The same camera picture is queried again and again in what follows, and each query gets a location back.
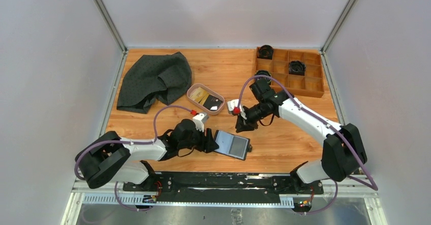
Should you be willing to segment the black leather card holder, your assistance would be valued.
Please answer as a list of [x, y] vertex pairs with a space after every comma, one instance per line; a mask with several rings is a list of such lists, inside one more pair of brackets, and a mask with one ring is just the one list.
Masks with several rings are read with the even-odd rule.
[[214, 140], [218, 145], [218, 149], [215, 150], [216, 153], [239, 160], [245, 160], [247, 154], [253, 150], [250, 139], [225, 131], [217, 130]]

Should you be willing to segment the pink oval plastic tray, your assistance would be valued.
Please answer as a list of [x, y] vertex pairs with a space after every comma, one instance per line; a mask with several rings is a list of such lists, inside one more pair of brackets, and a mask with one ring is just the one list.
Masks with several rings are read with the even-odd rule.
[[226, 105], [223, 96], [201, 83], [193, 84], [186, 93], [188, 100], [208, 115], [218, 115]]

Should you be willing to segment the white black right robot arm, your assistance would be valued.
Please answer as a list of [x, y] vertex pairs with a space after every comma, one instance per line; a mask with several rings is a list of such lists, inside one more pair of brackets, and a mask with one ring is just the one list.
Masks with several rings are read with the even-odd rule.
[[289, 93], [285, 87], [276, 92], [265, 79], [250, 85], [258, 103], [250, 108], [242, 98], [227, 102], [230, 114], [237, 116], [238, 133], [253, 131], [260, 120], [273, 115], [293, 123], [322, 145], [320, 160], [305, 162], [290, 172], [290, 186], [296, 193], [309, 189], [314, 181], [331, 179], [341, 182], [367, 162], [359, 129], [349, 123], [342, 125], [319, 115]]

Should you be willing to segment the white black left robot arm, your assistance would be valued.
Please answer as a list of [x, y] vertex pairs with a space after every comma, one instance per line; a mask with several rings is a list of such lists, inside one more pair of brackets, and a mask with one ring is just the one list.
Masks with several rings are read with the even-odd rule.
[[152, 190], [156, 178], [144, 161], [164, 161], [178, 156], [182, 149], [210, 153], [219, 148], [212, 130], [184, 119], [154, 140], [134, 140], [109, 131], [75, 157], [75, 174], [91, 189], [111, 181], [131, 182], [143, 191]]

